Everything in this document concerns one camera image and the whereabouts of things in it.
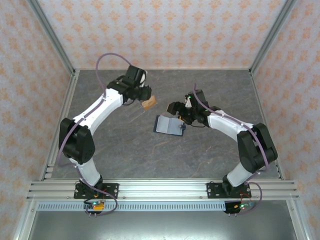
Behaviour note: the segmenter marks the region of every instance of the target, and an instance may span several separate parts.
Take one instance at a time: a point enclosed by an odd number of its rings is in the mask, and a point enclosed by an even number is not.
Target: patterned wallpaper
[[[0,239],[40,176],[69,80],[26,0],[0,1]]]
[[[319,237],[319,0],[297,1],[255,82],[285,176],[297,180],[308,223],[314,236]]]
[[[39,0],[75,68],[246,68],[285,0]],[[103,69],[123,69],[110,57]]]

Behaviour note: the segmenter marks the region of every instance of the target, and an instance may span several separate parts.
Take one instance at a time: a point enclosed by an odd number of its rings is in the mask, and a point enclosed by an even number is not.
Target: wall
[[[320,8],[298,0],[254,77],[288,179],[320,236]]]
[[[285,0],[40,0],[75,68],[246,68]],[[103,69],[123,69],[116,57]]]
[[[0,239],[11,240],[69,80],[25,0],[0,1]]]

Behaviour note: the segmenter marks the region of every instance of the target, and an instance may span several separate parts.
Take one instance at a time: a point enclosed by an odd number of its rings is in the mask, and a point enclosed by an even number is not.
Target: wire
[[[203,126],[195,126],[195,125],[192,125],[192,124],[190,124],[190,126],[191,126],[191,127],[194,127],[194,128],[205,128],[205,127],[206,127],[206,125],[203,125]]]
[[[268,163],[268,160],[267,160],[267,156],[266,156],[266,153],[265,153],[265,150],[264,148],[262,147],[262,144],[261,142],[259,141],[258,137],[256,136],[256,134],[251,130],[250,127],[248,127],[246,124],[244,124],[243,122],[239,121],[238,119],[232,117],[232,116],[229,116],[227,114],[221,114],[219,112],[216,112],[216,111],[213,111],[212,109],[210,109],[209,107],[207,107],[206,105],[204,105],[200,99],[198,98],[197,94],[196,94],[196,87],[197,87],[197,84],[195,83],[194,84],[194,87],[193,87],[193,95],[195,97],[195,99],[197,100],[197,102],[202,106],[204,107],[205,109],[207,109],[209,112],[215,114],[215,115],[218,115],[220,117],[223,117],[223,118],[226,118],[226,119],[229,119],[231,121],[233,121],[234,123],[236,124],[239,124],[241,127],[244,127],[245,129],[247,129],[249,131],[249,133],[252,135],[252,137],[254,138],[255,142],[258,144],[258,147],[260,149],[260,152],[262,154],[262,157],[263,157],[263,161],[264,161],[264,165],[265,165],[265,170],[259,170],[260,172],[267,172],[268,169],[269,169],[269,163]]]
[[[108,192],[106,192],[106,191],[102,191],[102,190],[97,189],[97,188],[95,188],[94,186],[90,185],[90,184],[84,179],[84,177],[82,176],[82,174],[81,174],[79,168],[77,167],[77,165],[75,165],[75,164],[73,164],[73,163],[61,164],[60,161],[61,161],[61,155],[62,155],[63,149],[65,148],[65,145],[66,145],[69,137],[71,136],[71,134],[74,132],[74,130],[77,128],[77,126],[78,126],[83,120],[85,120],[88,116],[90,116],[90,114],[92,114],[95,110],[97,110],[97,109],[103,104],[103,102],[105,101],[105,98],[106,98],[106,96],[107,96],[107,90],[106,90],[106,86],[104,85],[103,81],[101,80],[101,78],[100,78],[100,76],[99,76],[98,66],[99,66],[99,63],[100,63],[101,59],[102,59],[103,57],[105,57],[105,56],[108,56],[108,55],[117,56],[117,57],[123,59],[124,61],[126,61],[126,62],[131,66],[131,63],[130,63],[127,59],[125,59],[123,56],[121,56],[121,55],[119,55],[119,54],[117,54],[117,53],[113,53],[113,52],[105,53],[105,54],[101,55],[101,56],[98,58],[98,60],[96,61],[96,64],[95,64],[95,75],[96,75],[97,80],[99,81],[99,84],[100,84],[101,88],[102,88],[103,97],[101,98],[101,101],[100,101],[92,110],[90,110],[86,115],[84,115],[83,118],[81,118],[79,121],[77,121],[77,122],[73,125],[73,127],[70,129],[70,131],[66,134],[65,138],[64,138],[63,141],[62,141],[61,147],[60,147],[60,149],[59,149],[59,152],[58,152],[57,158],[56,158],[56,162],[57,162],[57,165],[58,165],[59,167],[66,167],[66,166],[73,165],[73,166],[75,167],[76,171],[77,171],[78,174],[79,174],[80,180],[81,180],[84,184],[86,184],[89,188],[95,190],[96,192],[99,192],[99,193],[101,193],[101,194],[104,194],[104,195],[106,195],[106,196],[109,196],[110,198],[112,198],[112,199],[114,200],[114,202],[115,202],[115,207],[114,207],[113,209],[111,209],[110,211],[102,212],[102,213],[100,213],[100,214],[95,214],[95,216],[107,215],[107,214],[110,214],[110,213],[114,212],[114,211],[117,209],[117,207],[118,207],[118,201],[117,201],[117,199],[116,199],[113,195],[111,195],[110,193],[108,193]],[[85,211],[85,212],[86,212],[89,216],[91,215],[91,213],[88,212],[88,207],[86,208],[86,211]]]
[[[128,104],[122,104],[123,106],[130,106],[131,104],[133,104],[136,100],[133,99],[132,102],[128,103]]]

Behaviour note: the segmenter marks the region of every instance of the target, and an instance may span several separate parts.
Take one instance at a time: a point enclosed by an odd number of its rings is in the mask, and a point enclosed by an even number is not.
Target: wallpaper
[[[39,0],[77,69],[246,68],[285,0]],[[124,69],[116,57],[102,69]]]
[[[70,77],[27,1],[1,0],[0,16],[0,239],[11,240]]]
[[[297,180],[320,236],[320,7],[298,0],[255,76],[288,179]]]

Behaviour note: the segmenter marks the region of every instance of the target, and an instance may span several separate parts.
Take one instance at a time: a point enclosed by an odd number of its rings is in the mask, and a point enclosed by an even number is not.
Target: black mounting plate
[[[240,192],[248,194],[251,198],[251,189],[249,185],[242,184],[238,186],[230,193],[230,196],[228,196],[222,188],[222,182],[211,181],[206,184],[206,193],[208,199],[240,199],[242,197]]]
[[[74,199],[111,199],[111,197],[104,195],[104,194],[99,194],[99,196],[95,197],[94,193],[92,190],[88,190],[88,186],[83,184],[83,183],[77,183],[75,185],[75,190],[74,190]],[[116,199],[118,198],[118,193],[119,193],[119,183],[103,183],[102,184],[102,189],[108,193],[114,196]]]

